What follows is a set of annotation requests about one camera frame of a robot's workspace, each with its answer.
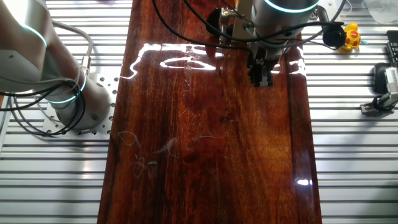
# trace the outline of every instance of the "slotted aluminum surface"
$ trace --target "slotted aluminum surface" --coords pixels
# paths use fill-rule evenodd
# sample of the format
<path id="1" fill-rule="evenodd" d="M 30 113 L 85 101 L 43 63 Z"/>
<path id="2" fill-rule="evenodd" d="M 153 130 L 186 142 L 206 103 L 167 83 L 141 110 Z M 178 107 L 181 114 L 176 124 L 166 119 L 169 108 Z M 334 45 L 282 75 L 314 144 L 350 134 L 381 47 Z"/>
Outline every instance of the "slotted aluminum surface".
<path id="1" fill-rule="evenodd" d="M 132 1 L 47 4 L 55 20 L 92 36 L 91 71 L 98 78 L 120 73 Z M 398 223 L 398 113 L 366 118 L 359 110 L 374 97 L 369 71 L 387 61 L 386 31 L 398 30 L 398 22 L 377 24 L 357 5 L 345 21 L 357 22 L 369 43 L 360 53 L 304 46 L 323 223 Z M 303 38 L 317 31 L 306 28 Z M 80 60 L 86 41 L 57 32 Z M 37 107 L 24 113 L 43 125 Z M 107 141 L 46 142 L 26 134 L 11 117 L 0 154 L 0 223 L 96 223 L 107 148 Z"/>

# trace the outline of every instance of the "glowing blue ring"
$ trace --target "glowing blue ring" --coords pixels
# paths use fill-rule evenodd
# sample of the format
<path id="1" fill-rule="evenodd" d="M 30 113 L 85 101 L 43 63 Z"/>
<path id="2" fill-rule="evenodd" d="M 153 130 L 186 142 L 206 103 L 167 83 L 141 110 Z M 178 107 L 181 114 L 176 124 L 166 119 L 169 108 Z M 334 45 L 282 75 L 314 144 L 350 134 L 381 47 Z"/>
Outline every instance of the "glowing blue ring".
<path id="1" fill-rule="evenodd" d="M 39 32 L 37 32 L 35 29 L 31 28 L 30 26 L 26 25 L 26 24 L 21 24 L 19 23 L 19 25 L 21 25 L 23 28 L 25 29 L 29 29 L 30 31 L 32 31 L 34 34 L 36 34 L 38 37 L 40 37 L 40 39 L 43 40 L 45 48 L 47 48 L 47 42 L 45 41 L 44 37 L 42 34 L 40 34 Z"/>
<path id="2" fill-rule="evenodd" d="M 82 84 L 82 86 L 81 86 L 81 88 L 80 88 L 80 92 L 82 92 L 83 89 L 84 89 L 85 86 L 86 86 L 86 75 L 83 75 L 83 76 L 85 77 L 85 80 L 83 81 L 83 84 Z M 74 99 L 80 94 L 80 92 L 77 93 L 76 95 L 74 95 L 73 97 L 71 97 L 71 98 L 69 98 L 69 99 L 67 99 L 67 100 L 61 101 L 61 102 L 52 102 L 52 101 L 50 101 L 50 100 L 48 100 L 48 102 L 49 102 L 49 103 L 68 103 L 69 101 L 74 100 Z"/>
<path id="3" fill-rule="evenodd" d="M 264 0 L 268 5 L 270 5 L 270 7 L 273 7 L 274 9 L 277 9 L 279 11 L 282 12 L 287 12 L 287 13 L 301 13 L 301 12 L 307 12 L 313 8 L 315 8 L 319 1 L 317 3 L 315 3 L 313 6 L 307 7 L 305 9 L 286 9 L 284 7 L 280 7 L 278 5 L 276 5 L 275 3 L 271 2 L 270 0 Z"/>

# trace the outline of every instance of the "wood grain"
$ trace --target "wood grain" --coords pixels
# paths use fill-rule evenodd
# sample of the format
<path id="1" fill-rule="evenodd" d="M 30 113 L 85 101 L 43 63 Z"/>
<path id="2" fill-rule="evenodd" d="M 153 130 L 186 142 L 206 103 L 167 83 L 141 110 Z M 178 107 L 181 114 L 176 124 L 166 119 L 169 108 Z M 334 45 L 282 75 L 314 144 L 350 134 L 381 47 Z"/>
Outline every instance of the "wood grain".
<path id="1" fill-rule="evenodd" d="M 192 1 L 202 15 L 217 3 Z M 182 1 L 158 5 L 214 40 Z M 300 49 L 269 88 L 250 84 L 247 56 L 187 44 L 133 1 L 98 223 L 322 222 Z"/>

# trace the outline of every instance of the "yellow toy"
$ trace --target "yellow toy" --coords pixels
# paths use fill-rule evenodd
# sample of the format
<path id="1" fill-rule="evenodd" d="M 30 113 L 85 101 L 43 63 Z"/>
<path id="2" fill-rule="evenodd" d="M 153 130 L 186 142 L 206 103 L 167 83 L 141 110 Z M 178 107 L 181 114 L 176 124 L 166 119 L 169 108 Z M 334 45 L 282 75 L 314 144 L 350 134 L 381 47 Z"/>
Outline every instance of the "yellow toy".
<path id="1" fill-rule="evenodd" d="M 358 24 L 355 22 L 350 23 L 344 31 L 347 34 L 346 45 L 341 48 L 345 50 L 358 50 L 361 43 L 361 36 L 358 33 Z"/>

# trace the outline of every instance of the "scratch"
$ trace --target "scratch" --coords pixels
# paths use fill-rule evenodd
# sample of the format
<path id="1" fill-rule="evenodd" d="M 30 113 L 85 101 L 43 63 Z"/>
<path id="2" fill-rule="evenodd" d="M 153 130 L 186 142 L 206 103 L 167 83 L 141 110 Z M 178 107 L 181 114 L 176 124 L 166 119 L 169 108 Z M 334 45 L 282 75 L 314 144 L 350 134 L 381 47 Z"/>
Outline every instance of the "scratch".
<path id="1" fill-rule="evenodd" d="M 187 109 L 185 109 L 185 111 L 184 111 L 184 112 L 182 112 L 182 114 L 180 114 L 178 117 L 181 117 L 181 115 L 183 115 L 185 112 L 187 112 L 187 110 L 188 110 L 188 108 L 187 108 Z"/>
<path id="2" fill-rule="evenodd" d="M 184 86 L 183 86 L 183 88 L 181 88 L 181 91 L 191 91 L 191 90 L 192 90 L 192 87 L 189 85 L 188 81 L 187 81 L 187 80 L 184 80 L 184 81 L 185 81 L 185 83 L 188 85 L 189 90 L 183 90 L 183 88 L 184 88 Z"/>
<path id="3" fill-rule="evenodd" d="M 131 144 L 127 143 L 126 140 L 124 140 L 124 138 L 121 136 L 121 134 L 124 134 L 124 133 L 132 134 L 135 137 L 134 141 Z M 128 146 L 132 146 L 135 142 L 137 142 L 138 147 L 141 148 L 141 144 L 139 143 L 138 138 L 134 133 L 132 133 L 130 131 L 121 131 L 118 133 L 118 135 Z"/>
<path id="4" fill-rule="evenodd" d="M 157 162 L 156 161 L 148 162 L 148 165 L 156 165 L 157 166 Z"/>
<path id="5" fill-rule="evenodd" d="M 164 145 L 160 150 L 158 150 L 154 153 L 161 153 L 161 152 L 167 151 L 170 154 L 170 156 L 180 158 L 180 156 L 176 156 L 170 152 L 170 148 L 173 147 L 175 140 L 176 140 L 176 138 L 170 139 L 166 145 Z"/>
<path id="6" fill-rule="evenodd" d="M 193 140 L 193 142 L 197 142 L 201 138 L 214 138 L 214 136 L 211 133 L 209 133 L 209 134 L 210 134 L 209 136 L 199 136 L 199 137 L 195 138 L 195 140 Z"/>
<path id="7" fill-rule="evenodd" d="M 136 178 L 139 178 L 142 175 L 142 171 L 144 171 L 144 169 L 145 169 L 144 163 L 145 163 L 145 159 L 144 158 L 139 158 L 139 160 L 136 162 L 136 165 L 134 165 L 134 169 L 132 170 L 132 173 L 134 174 L 134 176 Z M 141 172 L 139 173 L 139 175 L 136 174 L 136 167 L 137 167 L 138 164 L 142 167 Z"/>

